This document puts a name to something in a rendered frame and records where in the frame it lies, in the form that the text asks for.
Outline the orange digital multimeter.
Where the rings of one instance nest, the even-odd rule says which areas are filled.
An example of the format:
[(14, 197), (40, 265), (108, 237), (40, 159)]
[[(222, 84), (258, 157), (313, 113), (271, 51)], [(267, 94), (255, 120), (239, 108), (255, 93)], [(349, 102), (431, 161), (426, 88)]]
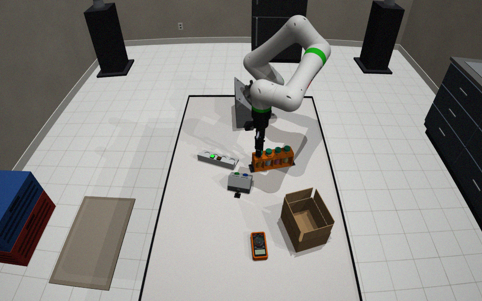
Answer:
[(252, 232), (252, 255), (253, 260), (266, 260), (268, 259), (267, 244), (265, 238), (265, 232)]

